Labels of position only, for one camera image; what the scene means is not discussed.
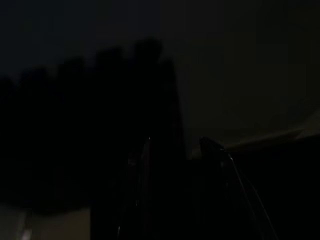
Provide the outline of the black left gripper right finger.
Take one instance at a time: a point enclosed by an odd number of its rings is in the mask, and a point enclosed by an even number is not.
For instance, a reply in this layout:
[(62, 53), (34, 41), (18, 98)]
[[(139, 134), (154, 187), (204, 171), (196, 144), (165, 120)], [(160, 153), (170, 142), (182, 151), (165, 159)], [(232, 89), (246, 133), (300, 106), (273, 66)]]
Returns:
[(199, 145), (215, 240), (277, 240), (257, 190), (231, 155), (208, 137), (200, 138)]

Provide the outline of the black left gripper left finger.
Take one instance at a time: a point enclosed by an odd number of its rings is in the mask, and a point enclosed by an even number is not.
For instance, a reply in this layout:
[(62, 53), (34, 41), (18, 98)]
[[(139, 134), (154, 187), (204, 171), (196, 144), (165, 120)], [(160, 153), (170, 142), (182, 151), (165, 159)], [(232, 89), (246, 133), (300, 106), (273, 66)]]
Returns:
[(116, 240), (152, 240), (152, 138), (128, 155)]

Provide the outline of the black foam puzzle mat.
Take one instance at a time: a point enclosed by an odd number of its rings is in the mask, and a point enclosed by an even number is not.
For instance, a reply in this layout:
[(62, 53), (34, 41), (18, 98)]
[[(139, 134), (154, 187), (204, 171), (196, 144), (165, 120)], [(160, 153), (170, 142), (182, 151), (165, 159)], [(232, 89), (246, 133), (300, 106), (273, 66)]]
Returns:
[(150, 143), (151, 176), (171, 182), (185, 157), (173, 60), (156, 38), (89, 63), (0, 75), (0, 206), (55, 214), (120, 192), (129, 159)]

